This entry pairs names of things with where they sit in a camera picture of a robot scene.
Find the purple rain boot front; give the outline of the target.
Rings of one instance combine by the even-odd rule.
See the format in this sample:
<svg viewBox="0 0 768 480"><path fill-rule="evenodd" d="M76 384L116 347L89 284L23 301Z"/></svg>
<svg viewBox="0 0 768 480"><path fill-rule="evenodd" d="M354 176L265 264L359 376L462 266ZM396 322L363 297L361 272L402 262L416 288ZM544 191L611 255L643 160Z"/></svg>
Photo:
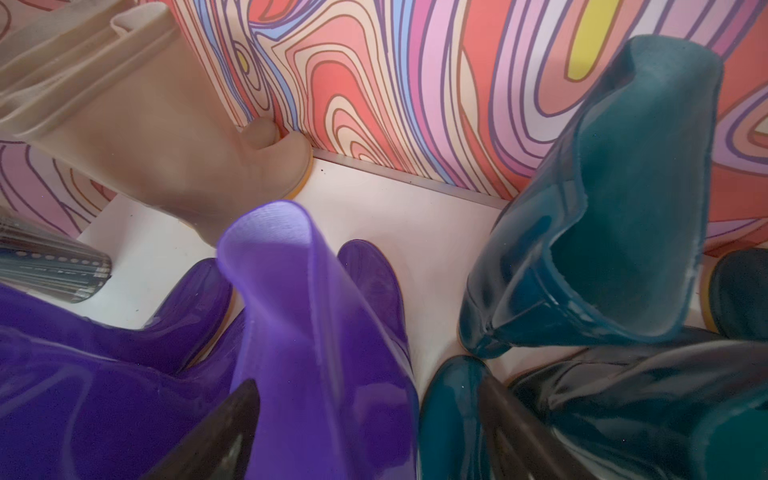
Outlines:
<svg viewBox="0 0 768 480"><path fill-rule="evenodd" d="M1 291L1 475L137 479L228 396L243 322L197 262L140 330Z"/></svg>

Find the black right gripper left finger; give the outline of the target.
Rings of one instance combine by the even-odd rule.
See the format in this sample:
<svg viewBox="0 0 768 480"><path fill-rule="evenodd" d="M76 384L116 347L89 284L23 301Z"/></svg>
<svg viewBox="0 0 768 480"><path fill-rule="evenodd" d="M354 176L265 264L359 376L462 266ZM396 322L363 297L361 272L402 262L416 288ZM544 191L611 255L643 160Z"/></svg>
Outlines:
<svg viewBox="0 0 768 480"><path fill-rule="evenodd" d="M242 382L165 457L146 479L243 479L260 413L256 382Z"/></svg>

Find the beige rain boot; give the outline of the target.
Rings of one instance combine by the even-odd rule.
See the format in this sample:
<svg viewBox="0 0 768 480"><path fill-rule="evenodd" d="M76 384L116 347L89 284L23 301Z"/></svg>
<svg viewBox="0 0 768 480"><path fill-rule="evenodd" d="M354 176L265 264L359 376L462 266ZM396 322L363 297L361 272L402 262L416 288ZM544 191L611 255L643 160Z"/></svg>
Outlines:
<svg viewBox="0 0 768 480"><path fill-rule="evenodd" d="M268 119L230 120L163 3L59 35L1 66L1 129L215 244L305 185L312 149Z"/></svg>
<svg viewBox="0 0 768 480"><path fill-rule="evenodd" d="M135 6L135 1L75 1L41 15L1 41L1 66L88 22L95 21L97 27L106 25L113 16Z"/></svg>

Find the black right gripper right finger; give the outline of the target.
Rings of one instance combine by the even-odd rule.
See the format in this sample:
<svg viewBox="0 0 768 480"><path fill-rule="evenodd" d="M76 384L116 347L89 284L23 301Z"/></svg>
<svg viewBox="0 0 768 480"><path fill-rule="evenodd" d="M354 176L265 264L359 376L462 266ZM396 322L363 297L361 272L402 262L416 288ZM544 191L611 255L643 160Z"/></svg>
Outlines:
<svg viewBox="0 0 768 480"><path fill-rule="evenodd" d="M594 475L494 377L478 387L479 417L497 479L577 480Z"/></svg>

